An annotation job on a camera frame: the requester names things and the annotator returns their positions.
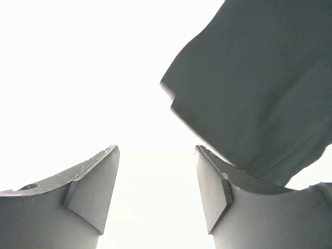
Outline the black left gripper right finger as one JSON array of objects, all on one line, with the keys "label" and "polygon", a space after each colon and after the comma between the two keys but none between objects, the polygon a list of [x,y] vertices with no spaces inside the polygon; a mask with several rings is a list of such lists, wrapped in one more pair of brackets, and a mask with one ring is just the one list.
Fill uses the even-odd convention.
[{"label": "black left gripper right finger", "polygon": [[196,147],[207,231],[216,248],[331,248],[331,183],[292,190]]}]

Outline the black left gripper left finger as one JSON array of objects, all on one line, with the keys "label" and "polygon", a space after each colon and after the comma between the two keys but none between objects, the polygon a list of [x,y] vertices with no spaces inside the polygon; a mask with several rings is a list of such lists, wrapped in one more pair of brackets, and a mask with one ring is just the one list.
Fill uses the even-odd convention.
[{"label": "black left gripper left finger", "polygon": [[47,179],[1,192],[1,248],[96,248],[120,151],[112,145]]}]

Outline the black trousers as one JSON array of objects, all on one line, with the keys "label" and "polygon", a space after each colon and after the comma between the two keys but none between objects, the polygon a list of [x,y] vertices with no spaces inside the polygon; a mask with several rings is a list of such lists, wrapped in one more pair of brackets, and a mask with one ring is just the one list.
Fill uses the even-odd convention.
[{"label": "black trousers", "polygon": [[285,186],[331,144],[331,1],[225,1],[161,84],[231,164]]}]

